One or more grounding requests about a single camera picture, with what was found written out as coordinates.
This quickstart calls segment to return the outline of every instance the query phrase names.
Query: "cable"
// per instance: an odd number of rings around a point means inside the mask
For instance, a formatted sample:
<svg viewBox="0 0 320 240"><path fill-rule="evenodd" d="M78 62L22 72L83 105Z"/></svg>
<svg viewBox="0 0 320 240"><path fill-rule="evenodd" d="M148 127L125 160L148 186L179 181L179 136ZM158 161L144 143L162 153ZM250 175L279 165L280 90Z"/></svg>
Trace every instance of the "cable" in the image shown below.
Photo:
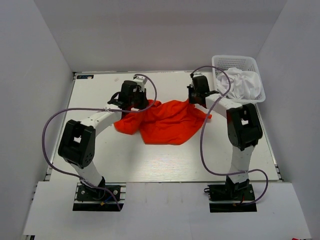
<svg viewBox="0 0 320 240"><path fill-rule="evenodd" d="M239 205L241 205L243 202L244 202L244 200L245 200L245 194L242 194L242 198L241 198L241 201L239 202L239 203L234 203L234 204L232 204L233 206L239 206Z"/></svg>
<svg viewBox="0 0 320 240"><path fill-rule="evenodd" d="M205 170L207 170L209 173L213 174L213 175L216 175L216 176L232 176L232 175L238 175L238 174L245 174L246 172L245 171L238 171L238 172L232 172L232 173L217 173L217 172L214 172L214 171L211 171L206 163L205 163L205 158L204 158L204 150L203 150L203 142L204 142L204 132L205 132L205 127L206 127L206 124L207 124L207 121L209 119L209 116L210 116L210 113L211 111L214 109L214 107L217 105L217 103L223 98L225 97L230 89L231 89L231 82L230 82L230 78L229 76L225 73L225 71L223 71L221 68L219 67L216 67L216 66L210 66L210 65L206 65L206 66L201 66L201 67L198 67L196 70L194 70L190 76L191 78L194 76L194 73L196 71L198 71L199 69L202 69L202 68L213 68L213 69L217 69L219 71L221 71L225 76L226 76L226 79L228 81L228 84L229 84L229 87L228 89L225 91L225 93L222 93L220 97L217 98L217 100L213 103L213 105L209 108L206 116L205 116L205 119L204 119L204 122L203 122L203 126L202 126L202 129L201 129L201 134L200 134L200 157L201 157L201 162L202 162L202 165L203 167L205 168ZM265 176L265 188L262 192L262 194L255 200L251 201L251 202L248 202L248 203L242 203L242 205L250 205L250 204L254 204L256 203L257 201L259 201L266 193L267 189L268 189L268 185L269 185L269 178L268 178L268 175L266 174L266 172L264 172L263 170L261 169L252 169L252 170L249 170L248 173L253 173L253 172L261 172L264 176Z"/></svg>
<svg viewBox="0 0 320 240"><path fill-rule="evenodd" d="M108 202L110 199L112 198L112 196L108 197L106 200L104 200L103 202L106 203Z"/></svg>
<svg viewBox="0 0 320 240"><path fill-rule="evenodd" d="M157 88L156 88L156 85L154 84L154 82L146 75L144 74L135 74L136 76L142 76L142 77L145 77L146 79L149 80L149 82L152 84L153 88L154 88L154 100L153 102L147 106L146 108L144 109L141 109L141 110L138 110L138 111L130 111L130 110L121 110L121 109L105 109L105 108L87 108L87 107L73 107L73 108L66 108L66 109L63 109L63 110L60 110L58 112L56 112L55 114L53 114L49 119L48 121L45 123L44 127L43 127L43 131L42 131L42 137L41 137L41 144L42 144L42 152L43 152L43 156L44 156L44 159L46 161L46 163L54 170L58 171L59 173L62 173L62 174L65 174L65 175L69 175L69 176L73 176L73 177L77 177L79 178L81 181L85 182L86 185L88 185L89 187L91 188L94 188L94 189L98 189L98 190L104 190L104 191L107 191L111 197L114 199L119 211L121 211L121 207L115 197L115 195L109 190L107 189L106 187L99 187L99 186L95 186L93 184L91 184L90 182L86 181L82 176L80 175L77 175L77 174L74 174L74 173L71 173L71 172L67 172L67 171L63 171L57 167L55 167L49 160L48 158L48 155L47 155L47 152L46 152L46 131L47 131L47 128L48 128L48 125L49 123L52 121L52 119L54 119L56 116L58 116L59 114L62 114L62 113L65 113L65 112L68 112L68 111L75 111L75 110L84 110L84 111L96 111L96 112L106 112L106 111L109 111L109 112L123 112L123 113L140 113L140 112L143 112L143 111L146 111L148 110L149 108L151 108L156 100L157 100L157 96L158 96L158 93L157 93Z"/></svg>

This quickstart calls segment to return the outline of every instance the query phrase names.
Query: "white wall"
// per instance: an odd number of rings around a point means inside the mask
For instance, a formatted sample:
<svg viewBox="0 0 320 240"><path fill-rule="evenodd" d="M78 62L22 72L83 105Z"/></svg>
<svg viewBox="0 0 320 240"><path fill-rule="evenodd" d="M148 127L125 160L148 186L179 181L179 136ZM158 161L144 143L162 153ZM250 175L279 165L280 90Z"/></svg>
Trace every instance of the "white wall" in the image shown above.
<svg viewBox="0 0 320 240"><path fill-rule="evenodd" d="M263 121L313 239L320 239L319 13L319 0L288 0L257 57L266 94L259 105Z"/></svg>
<svg viewBox="0 0 320 240"><path fill-rule="evenodd" d="M42 128L65 107L71 84L72 72L35 3L0 1L0 239L21 237L47 168ZM51 153L57 131L47 136Z"/></svg>
<svg viewBox="0 0 320 240"><path fill-rule="evenodd" d="M75 72L191 70L256 57L287 0L35 0Z"/></svg>

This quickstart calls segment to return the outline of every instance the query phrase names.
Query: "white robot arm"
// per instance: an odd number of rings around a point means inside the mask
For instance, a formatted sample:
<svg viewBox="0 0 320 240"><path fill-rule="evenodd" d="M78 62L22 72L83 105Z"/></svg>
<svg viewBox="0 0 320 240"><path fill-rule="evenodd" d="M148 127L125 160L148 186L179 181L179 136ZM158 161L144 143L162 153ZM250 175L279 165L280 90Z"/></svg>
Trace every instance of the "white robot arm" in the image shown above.
<svg viewBox="0 0 320 240"><path fill-rule="evenodd" d="M192 83L187 86L189 102L200 104L209 109L222 95L210 91L208 80L203 75L192 77ZM250 160L263 131L255 106L251 103L242 105L228 98L222 98L216 104L214 111L226 118L228 138L232 144L231 167L227 175L225 192L230 199L236 199L249 187L248 170Z"/></svg>
<svg viewBox="0 0 320 240"><path fill-rule="evenodd" d="M69 120L65 125L58 154L85 179L81 183L94 199L101 199L105 194L103 190L86 184L89 182L94 186L105 187L105 178L100 175L93 162L96 137L122 119L124 113L120 110L145 109L148 106L146 81L142 76L134 76L133 80L124 81L121 91L115 93L105 106L107 111L96 112L81 121Z"/></svg>

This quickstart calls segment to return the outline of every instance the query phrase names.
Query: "white cloth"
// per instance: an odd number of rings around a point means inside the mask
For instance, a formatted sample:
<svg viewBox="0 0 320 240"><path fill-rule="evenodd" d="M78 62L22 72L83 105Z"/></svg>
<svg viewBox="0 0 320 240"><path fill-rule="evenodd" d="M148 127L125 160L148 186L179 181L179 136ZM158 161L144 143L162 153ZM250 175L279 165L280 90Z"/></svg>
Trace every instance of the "white cloth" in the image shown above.
<svg viewBox="0 0 320 240"><path fill-rule="evenodd" d="M262 90L258 73L255 71L242 71L230 67L225 73L230 78L231 89L227 96L230 99L255 100ZM220 93L225 93L229 87L227 77L221 72L216 77L217 88Z"/></svg>

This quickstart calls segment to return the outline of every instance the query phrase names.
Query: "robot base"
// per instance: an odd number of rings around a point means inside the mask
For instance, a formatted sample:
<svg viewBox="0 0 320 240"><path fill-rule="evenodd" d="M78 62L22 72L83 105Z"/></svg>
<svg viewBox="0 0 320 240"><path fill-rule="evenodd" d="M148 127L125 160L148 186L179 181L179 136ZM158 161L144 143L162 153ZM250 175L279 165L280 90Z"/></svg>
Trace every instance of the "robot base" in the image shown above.
<svg viewBox="0 0 320 240"><path fill-rule="evenodd" d="M209 194L210 213L243 213L256 212L255 203L246 205L255 200L254 189L251 184L247 188L241 189L234 198L231 198L230 192L225 184L208 185L204 192Z"/></svg>
<svg viewBox="0 0 320 240"><path fill-rule="evenodd" d="M115 196L122 209L126 197L126 185L122 183L108 183L105 185ZM78 184L73 203L73 211L84 212L119 212L118 206L111 195L105 192L100 199L92 197L82 184Z"/></svg>

